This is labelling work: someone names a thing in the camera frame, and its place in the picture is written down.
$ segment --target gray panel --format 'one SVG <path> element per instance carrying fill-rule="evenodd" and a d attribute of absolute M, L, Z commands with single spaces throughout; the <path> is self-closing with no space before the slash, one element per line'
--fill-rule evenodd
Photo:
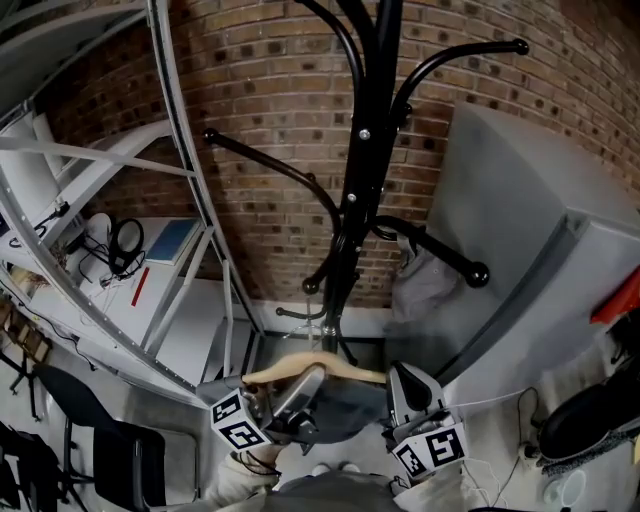
<path fill-rule="evenodd" d="M 635 270 L 640 240 L 612 223 L 585 222 L 579 241 L 525 314 L 455 381 L 457 403 L 486 400 L 535 384 L 544 371 L 586 350 L 602 325 L 591 313 Z"/>
<path fill-rule="evenodd" d="M 499 135 L 505 145 L 534 167 L 544 186 L 568 211 L 638 229 L 640 215 L 630 198 L 593 155 L 573 140 L 504 112 L 469 104 L 456 107 L 456 111 L 462 109 L 467 116 L 482 120 L 486 129 Z"/>
<path fill-rule="evenodd" d="M 423 321 L 392 328 L 390 358 L 441 371 L 511 296 L 564 215 L 532 165 L 475 111 L 458 106 L 429 224 L 467 258 L 486 263 L 491 279 L 481 289 L 460 282 Z"/>

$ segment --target metal shelving unit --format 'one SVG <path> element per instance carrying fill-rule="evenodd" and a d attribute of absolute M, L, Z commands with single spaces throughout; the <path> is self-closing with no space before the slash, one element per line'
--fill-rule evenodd
<path fill-rule="evenodd" d="M 11 237 L 17 238 L 21 245 L 22 261 L 30 262 L 30 270 L 43 276 L 51 288 L 47 288 L 47 293 L 45 294 L 36 292 L 38 295 L 37 300 L 30 300 L 13 282 L 6 282 L 10 275 L 4 266 L 2 266 L 2 276 L 0 277 L 2 277 L 2 281 L 8 291 L 13 294 L 15 302 L 28 304 L 29 309 L 36 314 L 33 316 L 34 321 L 41 325 L 54 340 L 66 341 L 51 331 L 47 325 L 49 321 L 58 327 L 58 331 L 75 335 L 77 341 L 74 348 L 77 349 L 80 346 L 86 349 L 84 352 L 99 366 L 114 373 L 122 372 L 122 377 L 129 382 L 137 385 L 147 385 L 158 392 L 163 392 L 164 388 L 164 391 L 169 396 L 200 405 L 195 395 L 195 388 L 199 383 L 199 379 L 204 378 L 205 374 L 208 374 L 209 377 L 211 376 L 212 368 L 208 368 L 208 366 L 210 366 L 209 360 L 212 354 L 217 354 L 218 359 L 221 361 L 211 366 L 219 367 L 219 370 L 216 370 L 217 374 L 227 376 L 232 371 L 230 364 L 232 354 L 239 361 L 243 361 L 244 365 L 246 365 L 246 361 L 253 360 L 251 353 L 256 349 L 254 340 L 263 336 L 264 331 L 231 258 L 197 158 L 178 81 L 166 0 L 148 0 L 146 15 L 153 39 L 164 99 L 169 113 L 168 123 L 166 121 L 156 123 L 158 127 L 156 129 L 151 128 L 152 131 L 155 130 L 151 135 L 151 140 L 156 135 L 171 136 L 180 153 L 182 168 L 137 158 L 136 154 L 151 140 L 145 140 L 141 144 L 135 144 L 135 141 L 128 145 L 125 144 L 128 150 L 122 149 L 116 143 L 107 148 L 107 151 L 104 151 L 103 149 L 98 149 L 103 147 L 104 144 L 87 149 L 37 140 L 0 137 L 0 150 L 63 155 L 93 162 L 82 168 L 79 174 L 73 177 L 69 183 L 65 183 L 65 187 L 59 197 L 65 198 L 65 192 L 69 195 L 69 191 L 74 190 L 74 187 L 77 189 L 79 184 L 81 185 L 82 193 L 76 194 L 77 197 L 74 196 L 74 201 L 76 202 L 69 201 L 72 214 L 56 219 L 55 224 L 57 226 L 51 232 L 54 234 L 43 238 L 40 238 L 36 233 L 33 225 L 37 224 L 37 222 L 33 219 L 30 221 L 27 218 L 22 205 L 16 197 L 16 193 L 12 190 L 11 184 L 5 176 L 4 170 L 0 168 L 0 213 L 11 229 Z M 52 23 L 55 23 L 55 26 L 58 27 L 64 26 L 68 21 L 64 18 L 59 18 Z M 44 27 L 37 27 L 36 30 L 46 33 L 46 24 Z M 41 91 L 50 80 L 50 77 L 40 78 L 39 83 L 34 84 L 28 91 L 25 91 L 25 95 L 31 94 L 31 96 L 27 96 L 18 102 L 13 110 L 5 109 L 4 113 L 9 114 L 9 116 L 15 116 L 23 108 L 23 105 L 31 103 L 30 100 L 33 99 L 33 94 Z M 147 127 L 142 127 L 141 130 L 143 133 L 145 130 L 149 131 Z M 200 228 L 197 234 L 194 235 L 188 249 L 188 252 L 191 252 L 196 247 L 193 251 L 193 258 L 186 272 L 186 277 L 177 279 L 177 274 L 180 267 L 184 265 L 186 256 L 181 258 L 181 261 L 176 264 L 176 268 L 158 271 L 158 275 L 167 274 L 165 281 L 163 281 L 164 284 L 157 292 L 162 294 L 162 298 L 155 297 L 158 305 L 153 306 L 156 310 L 148 327 L 145 325 L 137 330 L 125 329 L 122 326 L 123 315 L 126 316 L 126 311 L 124 310 L 124 312 L 118 311 L 113 320 L 109 318 L 108 309 L 101 308 L 96 304 L 97 301 L 88 293 L 86 283 L 81 281 L 81 284 L 78 284 L 77 280 L 72 279 L 67 271 L 60 266 L 49 249 L 52 243 L 55 242 L 56 236 L 63 232 L 64 222 L 71 222 L 90 197 L 124 165 L 184 176 L 189 182 L 200 214 Z M 70 173 L 63 174 L 65 179 L 68 180 Z M 53 208 L 54 204 L 55 202 L 49 206 L 49 209 Z M 209 244 L 213 247 L 222 263 L 224 269 L 223 283 L 203 282 L 195 279 L 196 271 Z M 0 257 L 6 259 L 7 254 L 10 254 L 8 249 Z M 54 290 L 57 292 L 57 300 L 60 301 L 57 304 L 55 303 L 56 293 L 54 293 Z M 242 316 L 248 321 L 244 323 L 236 322 L 236 328 L 233 327 L 234 307 L 232 294 L 235 295 L 237 302 L 243 308 L 244 314 Z M 202 304 L 206 304 L 206 301 L 211 302 L 211 311 L 202 307 Z M 63 311 L 55 313 L 54 311 L 57 311 L 57 309 L 55 307 L 51 308 L 52 302 L 54 306 L 60 306 L 57 309 Z M 183 345 L 176 343 L 175 339 L 173 341 L 168 340 L 171 339 L 173 331 L 179 328 L 178 326 L 182 325 L 185 329 L 191 328 L 190 326 L 193 325 L 193 322 L 191 320 L 186 321 L 184 317 L 180 317 L 180 314 L 183 312 L 188 317 L 195 310 L 198 310 L 199 314 L 205 316 L 206 320 L 209 321 L 209 324 L 203 321 L 198 326 L 199 339 L 205 341 L 208 339 L 209 328 L 213 332 L 210 333 L 210 346 L 200 344 L 197 347 L 192 347 L 193 353 L 197 354 L 199 364 L 203 365 L 202 368 L 198 367 L 194 370 L 193 368 L 188 368 L 188 354 L 185 355 L 185 351 L 190 350 L 188 340 L 185 340 Z M 47 311 L 51 317 L 44 314 L 44 311 Z M 64 315 L 67 315 L 68 322 L 60 320 L 60 318 L 64 318 Z M 78 318 L 82 325 L 87 326 L 85 322 L 88 322 L 89 325 L 86 328 L 78 325 Z M 217 330 L 215 325 L 211 323 L 212 319 L 219 321 Z M 249 326 L 250 332 L 247 336 L 247 327 Z M 122 367 L 117 368 L 113 360 L 108 357 L 113 355 L 114 351 L 121 354 L 124 353 L 123 355 L 128 358 L 126 359 L 128 363 L 123 363 Z M 241 364 L 236 364 L 233 371 L 240 371 L 239 366 Z"/>

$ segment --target black chair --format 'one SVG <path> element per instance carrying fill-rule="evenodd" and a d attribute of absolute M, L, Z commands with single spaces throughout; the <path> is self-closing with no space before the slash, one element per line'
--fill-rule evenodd
<path fill-rule="evenodd" d="M 1 456 L 0 461 L 0 508 L 20 510 L 18 484 L 16 484 L 16 479 L 13 477 L 9 461 Z"/>
<path fill-rule="evenodd" d="M 34 512 L 56 512 L 58 500 L 68 503 L 67 494 L 71 494 L 84 512 L 87 508 L 73 488 L 75 481 L 60 470 L 58 458 L 53 450 L 35 434 L 18 432 L 0 423 L 0 452 L 18 460 L 19 487 L 13 478 L 11 467 L 3 461 L 0 469 L 0 496 L 12 506 L 20 508 L 18 490 Z"/>
<path fill-rule="evenodd" d="M 177 506 L 166 503 L 165 440 L 160 433 L 116 421 L 84 383 L 59 368 L 36 365 L 33 371 L 67 416 L 64 471 L 89 478 L 73 469 L 70 456 L 72 426 L 90 427 L 94 429 L 92 481 L 99 496 L 133 512 Z M 199 497 L 197 464 L 195 467 L 194 500 Z"/>

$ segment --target blue book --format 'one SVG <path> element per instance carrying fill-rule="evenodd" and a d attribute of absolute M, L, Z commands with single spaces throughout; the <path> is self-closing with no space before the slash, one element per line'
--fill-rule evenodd
<path fill-rule="evenodd" d="M 175 265 L 198 226 L 196 219 L 169 221 L 147 251 L 146 260 L 152 263 Z"/>

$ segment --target floor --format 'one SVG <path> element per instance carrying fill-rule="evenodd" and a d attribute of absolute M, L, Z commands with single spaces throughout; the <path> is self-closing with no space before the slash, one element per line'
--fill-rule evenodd
<path fill-rule="evenodd" d="M 283 351 L 306 349 L 305 343 L 299 340 L 288 340 L 279 347 L 263 347 L 262 364 L 277 359 Z M 545 375 L 538 389 L 543 411 L 554 409 L 557 404 L 574 394 L 582 387 L 600 380 L 610 369 L 607 366 L 608 350 L 606 343 L 594 345 L 588 353 L 583 354 L 570 365 Z M 366 347 L 354 350 L 356 357 L 366 360 L 370 352 Z M 206 411 L 182 405 L 162 397 L 150 394 L 125 384 L 118 378 L 102 371 L 91 372 L 86 363 L 75 355 L 56 348 L 51 363 L 70 371 L 88 384 L 101 400 L 107 410 L 116 418 L 132 423 L 146 424 L 164 429 L 187 431 L 198 437 L 200 442 L 199 462 L 201 470 L 201 486 L 206 487 L 215 474 L 215 467 L 228 451 L 211 435 L 208 427 Z M 29 414 L 28 390 L 26 384 L 20 386 L 18 396 L 11 396 L 8 386 L 13 380 L 13 371 L 0 366 L 0 421 L 18 430 L 38 433 L 61 456 L 63 417 L 55 403 L 45 396 L 38 386 L 38 410 L 43 415 L 43 422 L 35 423 Z M 493 503 L 497 495 L 496 478 L 504 483 L 513 467 L 518 444 L 517 397 L 500 403 L 491 404 L 484 410 L 473 407 L 459 409 L 459 414 L 466 422 L 471 455 L 474 459 L 466 462 L 479 487 L 486 490 L 486 499 Z M 523 438 L 532 432 L 528 418 L 533 409 L 532 396 L 527 396 L 522 403 Z M 91 439 L 88 429 L 77 429 L 74 438 L 80 445 L 81 460 L 78 467 L 91 473 Z M 191 479 L 194 462 L 192 445 L 188 438 L 168 437 L 167 480 L 169 503 L 188 501 L 190 498 Z M 301 456 L 298 446 L 289 446 L 280 455 L 278 467 L 283 472 L 283 480 L 290 480 L 307 474 L 317 463 L 326 462 L 337 466 L 340 462 L 351 461 L 367 472 L 384 474 L 389 477 L 404 476 L 397 461 L 386 453 L 384 443 L 380 440 L 380 427 L 371 425 L 358 436 L 348 442 L 328 446 L 316 446 L 306 456 Z M 587 489 L 584 496 L 573 510 L 593 511 L 608 510 L 610 512 L 626 512 L 636 494 L 640 474 L 638 468 L 632 466 L 632 446 L 626 444 L 618 447 L 600 458 L 583 466 L 587 474 Z M 469 507 L 484 505 L 482 493 L 472 490 L 475 484 L 466 478 L 464 493 Z M 518 464 L 509 485 L 502 496 L 508 505 L 520 510 L 555 510 L 542 501 L 542 491 L 549 479 L 543 477 L 538 470 L 527 469 Z M 91 511 L 108 512 L 117 507 L 100 500 L 90 487 L 87 487 L 82 498 Z M 504 506 L 502 499 L 498 505 Z M 72 510 L 72 507 L 61 505 L 60 511 Z"/>

